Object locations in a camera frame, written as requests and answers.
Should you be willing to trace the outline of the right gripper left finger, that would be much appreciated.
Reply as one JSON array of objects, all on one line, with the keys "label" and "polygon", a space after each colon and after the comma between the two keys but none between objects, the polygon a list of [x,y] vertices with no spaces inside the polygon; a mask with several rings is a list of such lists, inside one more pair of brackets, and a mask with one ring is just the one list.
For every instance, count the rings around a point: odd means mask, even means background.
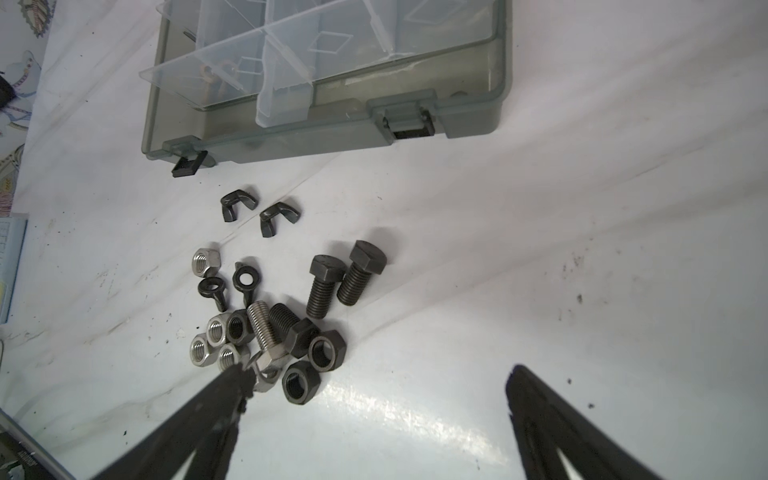
[{"label": "right gripper left finger", "polygon": [[228,368],[96,477],[172,479],[187,466],[186,479],[224,479],[255,383],[253,371]]}]

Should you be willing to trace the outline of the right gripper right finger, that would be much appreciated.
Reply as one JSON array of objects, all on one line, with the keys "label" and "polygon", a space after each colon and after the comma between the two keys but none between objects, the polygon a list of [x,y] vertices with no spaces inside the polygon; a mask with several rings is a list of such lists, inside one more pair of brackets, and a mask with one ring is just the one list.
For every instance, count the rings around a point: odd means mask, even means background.
[{"label": "right gripper right finger", "polygon": [[522,364],[505,386],[510,420],[528,479],[656,479],[653,471],[594,426]]}]

